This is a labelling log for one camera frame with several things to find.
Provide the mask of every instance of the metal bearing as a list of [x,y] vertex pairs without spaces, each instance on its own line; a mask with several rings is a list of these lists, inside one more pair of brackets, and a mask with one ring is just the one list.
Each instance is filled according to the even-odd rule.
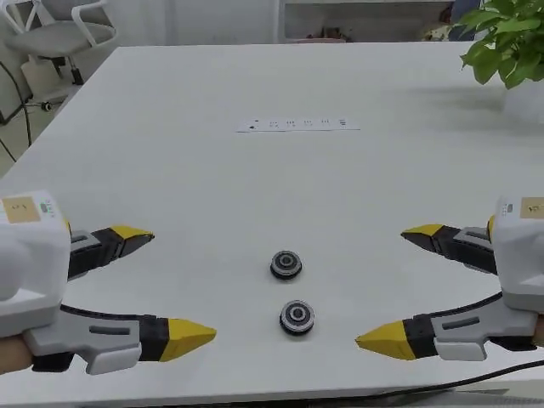
[[293,300],[281,310],[281,328],[292,336],[302,336],[314,327],[315,314],[309,304],[302,300]]
[[281,251],[274,255],[270,272],[278,279],[288,281],[303,270],[303,263],[295,252]]

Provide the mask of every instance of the black cable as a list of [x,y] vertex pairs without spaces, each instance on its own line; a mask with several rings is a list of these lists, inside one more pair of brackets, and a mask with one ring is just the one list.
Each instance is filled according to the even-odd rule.
[[531,361],[529,363],[523,363],[519,365],[512,365],[511,367],[503,368],[502,370],[488,372],[477,377],[465,378],[464,380],[445,382],[443,384],[428,385],[425,387],[415,387],[406,389],[397,389],[395,391],[389,391],[387,393],[366,395],[364,397],[357,398],[357,400],[379,400],[381,398],[398,397],[401,395],[429,393],[433,391],[444,391],[450,388],[462,387],[463,385],[469,385],[479,383],[481,381],[487,381],[491,378],[497,378],[506,374],[511,374],[516,371],[528,370],[530,368],[544,366],[544,360]]
[[25,98],[23,98],[23,93],[20,91],[19,84],[17,83],[17,81],[15,81],[15,78],[13,74],[11,73],[11,71],[8,69],[8,67],[4,65],[2,61],[0,61],[0,66],[3,68],[4,71],[6,71],[6,74],[8,74],[8,77],[14,83],[15,89],[17,90],[17,94],[19,95],[20,104],[23,107],[23,111],[25,112],[26,137],[28,139],[28,147],[31,147],[32,146],[31,120],[28,116],[28,109],[26,109]]
[[2,145],[3,149],[6,150],[6,152],[9,154],[9,157],[11,157],[11,160],[17,162],[17,159],[15,159],[14,155],[11,154],[11,151],[9,151],[8,146],[3,142],[3,140],[0,139],[0,145]]

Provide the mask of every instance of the wall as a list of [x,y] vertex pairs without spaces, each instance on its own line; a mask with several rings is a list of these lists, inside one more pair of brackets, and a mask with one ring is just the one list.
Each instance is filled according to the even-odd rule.
[[274,0],[110,0],[121,45],[270,43]]

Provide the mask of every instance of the white table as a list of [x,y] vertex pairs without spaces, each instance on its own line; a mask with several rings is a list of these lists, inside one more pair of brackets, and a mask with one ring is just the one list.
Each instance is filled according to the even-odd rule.
[[[393,320],[478,301],[493,276],[399,237],[484,225],[504,191],[542,193],[542,128],[500,113],[502,88],[461,71],[468,44],[121,48],[2,180],[47,188],[75,228],[131,224],[156,240],[68,286],[69,305],[187,318],[218,336],[180,360],[91,377],[0,377],[0,403],[161,405],[362,395],[541,358],[489,346],[482,363],[357,349]],[[236,133],[253,117],[346,116],[362,130]],[[304,272],[268,271],[291,249]],[[145,291],[147,296],[135,296]],[[309,302],[314,330],[278,325]],[[510,379],[543,378],[542,370]]]

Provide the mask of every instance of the floor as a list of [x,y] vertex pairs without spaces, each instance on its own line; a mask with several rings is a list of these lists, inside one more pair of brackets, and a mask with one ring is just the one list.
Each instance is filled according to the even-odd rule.
[[[53,120],[53,112],[44,112],[37,106],[30,106],[28,113],[31,122],[31,138],[34,142]],[[11,122],[5,126],[0,125],[0,139],[6,144],[15,159],[28,148],[28,138],[26,136],[26,121],[23,112],[14,117]],[[13,166],[14,162],[8,153],[0,145],[0,177],[2,177]]]

